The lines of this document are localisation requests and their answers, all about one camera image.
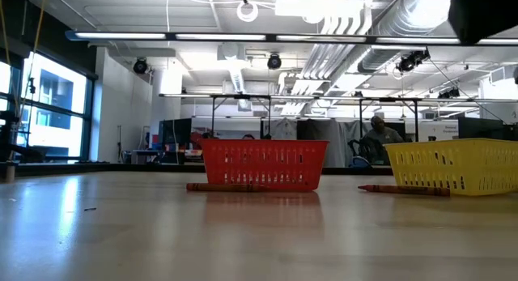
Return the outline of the black aluminium table frame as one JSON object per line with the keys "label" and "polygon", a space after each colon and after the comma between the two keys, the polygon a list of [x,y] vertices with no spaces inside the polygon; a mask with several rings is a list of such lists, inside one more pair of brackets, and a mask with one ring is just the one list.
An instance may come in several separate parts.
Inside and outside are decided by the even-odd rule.
{"label": "black aluminium table frame", "polygon": [[[43,177],[87,172],[185,172],[205,173],[202,165],[160,165],[160,164],[19,164],[15,168],[17,177]],[[323,175],[347,176],[392,176],[390,167],[374,168],[322,168]]]}

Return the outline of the small cup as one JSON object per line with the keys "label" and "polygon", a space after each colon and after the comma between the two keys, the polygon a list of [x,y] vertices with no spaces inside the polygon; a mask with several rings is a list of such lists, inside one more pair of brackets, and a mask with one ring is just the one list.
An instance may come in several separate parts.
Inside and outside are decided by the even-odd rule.
{"label": "small cup", "polygon": [[17,167],[17,163],[11,160],[6,162],[5,176],[4,180],[6,183],[11,183],[15,179],[15,170]]}

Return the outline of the silver ventilation duct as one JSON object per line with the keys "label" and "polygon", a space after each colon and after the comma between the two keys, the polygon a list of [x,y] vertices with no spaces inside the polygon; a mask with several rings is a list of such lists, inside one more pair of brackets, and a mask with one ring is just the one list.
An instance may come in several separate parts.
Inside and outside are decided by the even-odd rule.
{"label": "silver ventilation duct", "polygon": [[[448,19],[450,0],[397,0],[374,26],[375,36],[425,36]],[[370,48],[358,71],[374,73],[398,54],[395,49]]]}

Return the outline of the person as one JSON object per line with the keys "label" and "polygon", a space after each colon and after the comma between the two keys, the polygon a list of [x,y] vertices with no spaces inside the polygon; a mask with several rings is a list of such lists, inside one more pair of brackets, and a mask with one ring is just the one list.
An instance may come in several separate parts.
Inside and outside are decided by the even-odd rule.
{"label": "person", "polygon": [[374,116],[370,123],[372,128],[362,137],[361,142],[366,143],[373,151],[383,151],[385,144],[405,141],[395,129],[385,125],[383,118]]}

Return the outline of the long ceiling light bar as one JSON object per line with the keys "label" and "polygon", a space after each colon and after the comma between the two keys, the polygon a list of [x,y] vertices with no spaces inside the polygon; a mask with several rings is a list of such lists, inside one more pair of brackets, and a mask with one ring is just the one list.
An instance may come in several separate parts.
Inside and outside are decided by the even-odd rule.
{"label": "long ceiling light bar", "polygon": [[365,36],[323,34],[243,34],[202,32],[76,32],[67,31],[72,41],[121,40],[167,42],[250,42],[345,45],[462,46],[457,38],[440,36]]}

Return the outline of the black metal rack frame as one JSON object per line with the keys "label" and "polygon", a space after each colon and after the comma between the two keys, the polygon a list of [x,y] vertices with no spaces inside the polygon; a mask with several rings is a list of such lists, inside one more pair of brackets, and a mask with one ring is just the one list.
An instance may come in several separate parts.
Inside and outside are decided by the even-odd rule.
{"label": "black metal rack frame", "polygon": [[[210,95],[210,133],[214,137],[216,131],[226,130],[232,132],[240,132],[242,135],[251,133],[255,139],[272,139],[271,121],[273,111],[273,97],[270,95],[254,95],[254,94],[213,94]],[[217,111],[220,107],[223,111],[229,111],[230,107],[225,106],[226,103],[234,100],[239,103],[245,100],[251,103],[250,111],[231,111],[230,114],[219,114]]]}
{"label": "black metal rack frame", "polygon": [[419,130],[418,130],[418,103],[422,101],[421,98],[396,98],[396,97],[358,97],[359,103],[359,120],[363,122],[363,110],[367,108],[367,106],[363,106],[363,102],[369,103],[379,103],[383,104],[396,104],[401,103],[403,106],[406,106],[410,111],[414,113],[414,139],[416,142],[419,141]]}

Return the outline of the red plastic basket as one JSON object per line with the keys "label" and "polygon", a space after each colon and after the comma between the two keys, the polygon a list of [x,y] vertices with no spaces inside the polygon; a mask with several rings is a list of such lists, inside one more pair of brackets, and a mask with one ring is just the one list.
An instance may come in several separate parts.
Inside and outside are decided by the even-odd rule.
{"label": "red plastic basket", "polygon": [[202,156],[212,185],[263,186],[313,191],[320,183],[327,141],[203,139]]}

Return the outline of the yellow plastic basket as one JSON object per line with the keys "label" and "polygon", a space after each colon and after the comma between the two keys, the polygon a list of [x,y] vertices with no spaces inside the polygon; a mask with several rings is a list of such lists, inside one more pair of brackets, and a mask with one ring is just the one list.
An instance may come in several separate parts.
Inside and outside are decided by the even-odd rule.
{"label": "yellow plastic basket", "polygon": [[518,142],[471,138],[387,144],[399,186],[487,196],[518,192]]}

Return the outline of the black ceiling spotlight cluster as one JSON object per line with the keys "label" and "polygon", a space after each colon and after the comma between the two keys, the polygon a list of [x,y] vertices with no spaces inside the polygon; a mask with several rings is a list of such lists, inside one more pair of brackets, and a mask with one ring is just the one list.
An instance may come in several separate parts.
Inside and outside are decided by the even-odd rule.
{"label": "black ceiling spotlight cluster", "polygon": [[408,55],[401,57],[401,60],[396,65],[396,69],[400,73],[410,72],[430,57],[428,49],[412,51]]}

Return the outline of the red-orange crayon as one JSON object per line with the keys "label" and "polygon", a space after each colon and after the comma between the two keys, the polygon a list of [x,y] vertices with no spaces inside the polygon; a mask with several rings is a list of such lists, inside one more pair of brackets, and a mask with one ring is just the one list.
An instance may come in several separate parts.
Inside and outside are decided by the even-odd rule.
{"label": "red-orange crayon", "polygon": [[261,185],[229,185],[229,184],[210,184],[210,183],[187,183],[185,187],[188,191],[202,192],[244,192],[256,193],[266,192],[267,187]]}
{"label": "red-orange crayon", "polygon": [[360,185],[359,189],[371,193],[416,194],[439,197],[450,196],[450,190],[445,188],[406,187],[397,185]]}

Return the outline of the large window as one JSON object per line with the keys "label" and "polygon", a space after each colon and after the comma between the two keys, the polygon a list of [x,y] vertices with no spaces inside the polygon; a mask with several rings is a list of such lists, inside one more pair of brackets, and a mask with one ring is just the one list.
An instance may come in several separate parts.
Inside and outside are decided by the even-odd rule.
{"label": "large window", "polygon": [[0,112],[13,112],[10,143],[38,151],[46,162],[86,158],[93,82],[45,56],[0,60]]}

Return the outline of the black monitor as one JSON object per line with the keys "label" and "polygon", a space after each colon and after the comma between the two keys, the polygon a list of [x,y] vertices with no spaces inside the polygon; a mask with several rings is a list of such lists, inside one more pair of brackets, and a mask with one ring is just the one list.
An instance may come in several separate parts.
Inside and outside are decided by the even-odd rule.
{"label": "black monitor", "polygon": [[461,117],[458,138],[489,138],[518,141],[518,124],[508,125],[500,120]]}
{"label": "black monitor", "polygon": [[190,143],[192,119],[164,120],[159,123],[159,142],[162,144]]}

